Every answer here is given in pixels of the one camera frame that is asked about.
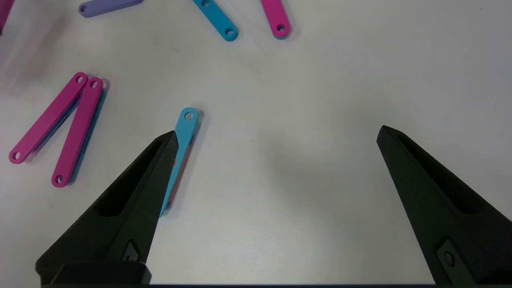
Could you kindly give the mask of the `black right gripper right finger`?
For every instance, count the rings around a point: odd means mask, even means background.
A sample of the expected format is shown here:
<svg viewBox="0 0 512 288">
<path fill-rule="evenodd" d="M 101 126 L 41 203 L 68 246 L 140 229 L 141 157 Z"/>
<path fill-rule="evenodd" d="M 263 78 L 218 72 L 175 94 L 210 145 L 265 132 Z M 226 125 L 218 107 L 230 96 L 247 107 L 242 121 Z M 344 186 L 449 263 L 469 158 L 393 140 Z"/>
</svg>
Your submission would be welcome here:
<svg viewBox="0 0 512 288">
<path fill-rule="evenodd" d="M 511 221 L 401 131 L 377 144 L 435 283 L 509 286 Z"/>
</svg>

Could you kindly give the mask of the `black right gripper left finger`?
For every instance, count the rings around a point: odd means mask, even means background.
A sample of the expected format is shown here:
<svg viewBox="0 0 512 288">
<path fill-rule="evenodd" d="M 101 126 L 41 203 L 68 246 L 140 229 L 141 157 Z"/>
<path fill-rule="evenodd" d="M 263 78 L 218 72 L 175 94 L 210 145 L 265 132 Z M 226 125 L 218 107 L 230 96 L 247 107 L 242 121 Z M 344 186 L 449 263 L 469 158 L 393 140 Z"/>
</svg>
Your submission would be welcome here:
<svg viewBox="0 0 512 288">
<path fill-rule="evenodd" d="M 44 286 L 146 286 L 146 266 L 178 152 L 174 131 L 154 139 L 40 256 Z"/>
</svg>

